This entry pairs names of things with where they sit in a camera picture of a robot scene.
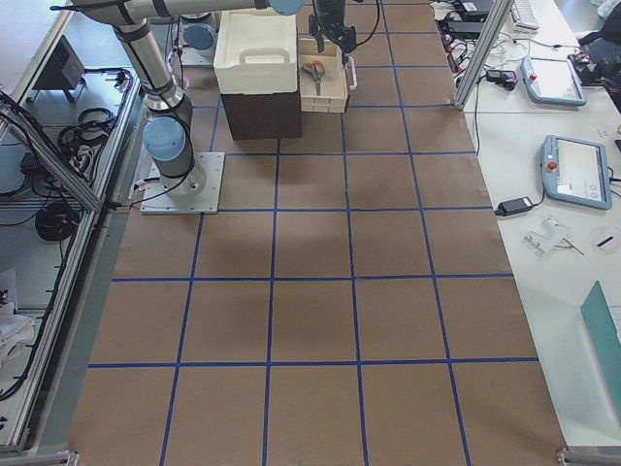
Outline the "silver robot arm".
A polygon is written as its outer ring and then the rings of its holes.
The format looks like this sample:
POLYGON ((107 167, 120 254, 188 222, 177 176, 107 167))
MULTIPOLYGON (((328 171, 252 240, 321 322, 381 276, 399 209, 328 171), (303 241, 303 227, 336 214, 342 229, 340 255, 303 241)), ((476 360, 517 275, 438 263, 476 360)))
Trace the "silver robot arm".
POLYGON ((184 42, 196 50, 209 50, 216 42, 213 13, 180 16, 180 31, 184 42))
POLYGON ((159 170, 165 193, 179 194, 205 185, 196 167, 190 141, 191 103, 174 82, 151 31, 152 18, 171 18, 210 12, 271 9, 281 16, 293 16, 301 1, 71 1, 50 7, 70 11, 107 24, 136 68, 146 95, 147 124, 144 146, 159 170))

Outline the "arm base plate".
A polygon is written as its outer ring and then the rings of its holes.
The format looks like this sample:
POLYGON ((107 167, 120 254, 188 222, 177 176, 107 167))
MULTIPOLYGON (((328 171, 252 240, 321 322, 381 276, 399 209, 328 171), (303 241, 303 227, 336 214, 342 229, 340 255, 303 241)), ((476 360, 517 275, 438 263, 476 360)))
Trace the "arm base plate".
POLYGON ((207 50, 198 50, 191 47, 183 47, 181 64, 184 67, 213 67, 215 47, 207 50))
POLYGON ((178 181, 160 178, 159 170, 152 162, 145 190, 147 200, 140 203, 145 215, 216 214, 224 171, 223 152, 196 152, 195 164, 187 178, 176 187, 178 181))

